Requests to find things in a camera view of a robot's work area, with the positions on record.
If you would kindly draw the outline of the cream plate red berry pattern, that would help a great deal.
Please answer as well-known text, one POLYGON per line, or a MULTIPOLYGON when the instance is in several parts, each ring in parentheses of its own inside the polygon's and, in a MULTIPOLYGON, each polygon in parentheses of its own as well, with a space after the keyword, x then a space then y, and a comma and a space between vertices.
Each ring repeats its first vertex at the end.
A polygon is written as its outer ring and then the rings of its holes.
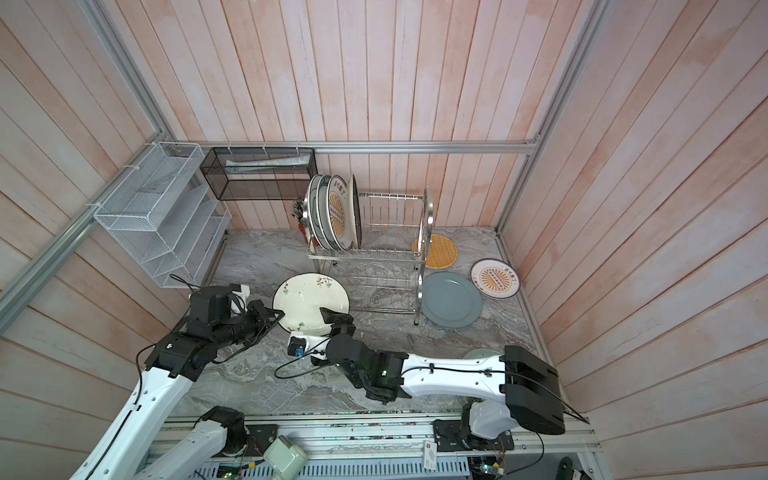
POLYGON ((349 297, 335 279, 317 273, 305 273, 286 280, 273 297, 273 309, 284 316, 280 326, 289 333, 322 336, 331 331, 320 312, 325 307, 335 312, 349 312, 349 297))

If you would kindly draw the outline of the stainless steel dish rack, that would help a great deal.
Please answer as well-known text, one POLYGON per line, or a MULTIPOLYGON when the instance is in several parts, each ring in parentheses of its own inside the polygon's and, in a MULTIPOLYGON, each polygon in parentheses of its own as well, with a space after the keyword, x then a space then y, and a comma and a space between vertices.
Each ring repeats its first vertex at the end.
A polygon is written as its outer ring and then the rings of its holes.
POLYGON ((350 309, 373 314, 407 315, 421 323, 422 286, 428 243, 434 227, 429 190, 420 194, 362 192, 362 243, 358 249, 327 250, 307 244, 315 270, 338 280, 348 292, 350 309))

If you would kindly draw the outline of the large orange sunburst plate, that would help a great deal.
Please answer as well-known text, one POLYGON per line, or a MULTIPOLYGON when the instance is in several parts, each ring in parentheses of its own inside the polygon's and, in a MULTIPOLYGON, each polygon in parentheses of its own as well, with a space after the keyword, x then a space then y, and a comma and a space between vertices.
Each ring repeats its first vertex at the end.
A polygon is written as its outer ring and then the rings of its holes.
POLYGON ((348 185, 339 175, 333 175, 327 187, 327 213, 332 238, 338 250, 352 247, 351 207, 348 185))

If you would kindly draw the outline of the black round plate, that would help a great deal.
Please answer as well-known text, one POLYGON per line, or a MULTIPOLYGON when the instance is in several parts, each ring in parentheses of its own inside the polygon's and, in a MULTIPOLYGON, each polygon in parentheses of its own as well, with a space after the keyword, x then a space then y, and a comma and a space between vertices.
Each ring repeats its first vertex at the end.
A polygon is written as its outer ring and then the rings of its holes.
POLYGON ((348 227, 352 237, 351 249, 358 249, 362 243, 362 214, 360 211, 357 182, 354 175, 351 176, 351 179, 348 183, 347 198, 349 214, 348 227))

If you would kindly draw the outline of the white plate cloud line pattern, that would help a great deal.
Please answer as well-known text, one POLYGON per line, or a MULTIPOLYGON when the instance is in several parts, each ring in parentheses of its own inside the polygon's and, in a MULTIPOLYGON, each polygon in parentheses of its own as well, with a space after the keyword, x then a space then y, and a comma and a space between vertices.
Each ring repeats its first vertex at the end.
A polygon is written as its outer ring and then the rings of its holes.
POLYGON ((316 233, 315 228, 315 222, 314 222, 314 209, 315 209, 315 195, 316 195, 316 189, 319 184, 319 181, 322 179, 321 175, 315 175, 312 177, 312 179, 309 182, 308 189, 305 196, 305 217, 307 219, 308 224, 308 232, 312 236, 312 244, 314 247, 319 247, 319 241, 318 241, 318 235, 316 233))

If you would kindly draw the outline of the white plate green text rim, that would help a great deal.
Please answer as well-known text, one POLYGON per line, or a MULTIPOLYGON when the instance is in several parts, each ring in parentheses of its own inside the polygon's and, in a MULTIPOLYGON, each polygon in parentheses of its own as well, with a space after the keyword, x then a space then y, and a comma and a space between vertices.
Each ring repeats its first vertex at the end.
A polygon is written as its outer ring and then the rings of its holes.
POLYGON ((329 210, 328 210, 328 185, 330 183, 331 176, 323 175, 320 178, 318 188, 316 190, 316 211, 318 215, 318 222, 320 225, 320 242, 327 250, 334 249, 334 242, 331 235, 331 225, 329 222, 329 210))

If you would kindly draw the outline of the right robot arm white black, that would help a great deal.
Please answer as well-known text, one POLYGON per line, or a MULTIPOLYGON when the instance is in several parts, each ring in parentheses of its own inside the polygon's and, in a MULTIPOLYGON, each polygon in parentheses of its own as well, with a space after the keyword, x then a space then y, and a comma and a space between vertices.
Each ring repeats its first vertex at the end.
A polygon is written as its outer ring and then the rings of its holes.
POLYGON ((471 436, 494 439, 520 426, 538 434, 565 433, 559 374, 523 347, 478 359, 434 359, 413 353, 375 351, 353 337, 353 318, 319 309, 331 326, 321 349, 350 383, 382 403, 398 398, 452 395, 475 398, 465 426, 471 436))

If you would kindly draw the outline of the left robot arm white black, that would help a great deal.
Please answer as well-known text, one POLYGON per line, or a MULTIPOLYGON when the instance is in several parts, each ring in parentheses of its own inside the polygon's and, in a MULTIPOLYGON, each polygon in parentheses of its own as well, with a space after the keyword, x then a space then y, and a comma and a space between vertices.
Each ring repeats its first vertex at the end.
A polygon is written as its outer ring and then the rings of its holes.
POLYGON ((251 435, 244 414, 217 406, 158 460, 140 466, 166 419, 219 351, 257 345, 284 317, 248 294, 248 287, 238 284, 192 290, 186 314, 151 347, 130 398, 74 478, 186 479, 216 455, 240 457, 247 451, 251 435))

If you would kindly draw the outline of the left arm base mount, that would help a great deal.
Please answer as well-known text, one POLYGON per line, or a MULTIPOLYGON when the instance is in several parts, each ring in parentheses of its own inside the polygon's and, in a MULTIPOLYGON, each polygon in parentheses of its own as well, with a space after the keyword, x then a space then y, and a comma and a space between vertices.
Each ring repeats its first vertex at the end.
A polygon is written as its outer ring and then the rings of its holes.
POLYGON ((277 424, 247 424, 245 415, 235 409, 215 406, 198 419, 198 422, 212 421, 225 430, 225 443, 219 455, 262 456, 264 451, 278 437, 277 424))

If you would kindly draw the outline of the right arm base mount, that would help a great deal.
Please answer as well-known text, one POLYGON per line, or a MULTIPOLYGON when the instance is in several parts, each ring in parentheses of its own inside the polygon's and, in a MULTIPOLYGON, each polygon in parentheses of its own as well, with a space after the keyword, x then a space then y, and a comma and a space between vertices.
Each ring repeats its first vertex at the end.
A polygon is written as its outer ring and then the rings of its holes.
POLYGON ((435 420, 432 423, 434 439, 439 452, 501 451, 513 450, 514 440, 510 432, 503 432, 494 439, 472 434, 461 420, 435 420))

